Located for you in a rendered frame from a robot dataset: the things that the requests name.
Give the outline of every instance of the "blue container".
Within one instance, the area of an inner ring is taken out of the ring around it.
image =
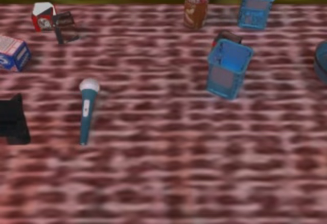
[[[207,90],[228,100],[236,98],[252,56],[252,48],[220,39],[208,57]]]
[[[323,41],[318,45],[313,68],[317,76],[327,84],[327,41]]]
[[[238,18],[239,27],[265,29],[273,1],[275,0],[242,0]]]
[[[0,35],[0,69],[20,72],[30,58],[26,42]]]

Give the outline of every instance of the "red box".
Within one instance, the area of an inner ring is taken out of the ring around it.
[[[57,15],[56,7],[51,3],[35,3],[32,12],[32,22],[36,31],[51,31],[54,29],[52,17]]]

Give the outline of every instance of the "blue thermometer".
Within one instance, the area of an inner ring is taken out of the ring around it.
[[[80,83],[80,91],[82,93],[82,118],[80,127],[80,145],[87,145],[88,133],[91,125],[93,106],[96,96],[100,91],[100,85],[97,80],[92,78],[84,79]]]

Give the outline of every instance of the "brick pattern surface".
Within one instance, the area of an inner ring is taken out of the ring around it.
[[[0,32],[24,39],[21,92],[32,143],[0,150],[0,224],[326,224],[327,87],[313,72],[327,7],[275,5],[265,31],[237,6],[182,25],[182,6],[58,6],[84,38],[36,33],[31,5],[0,6]],[[205,90],[222,30],[254,48],[240,97]],[[78,145],[83,78],[97,78],[94,124]]]

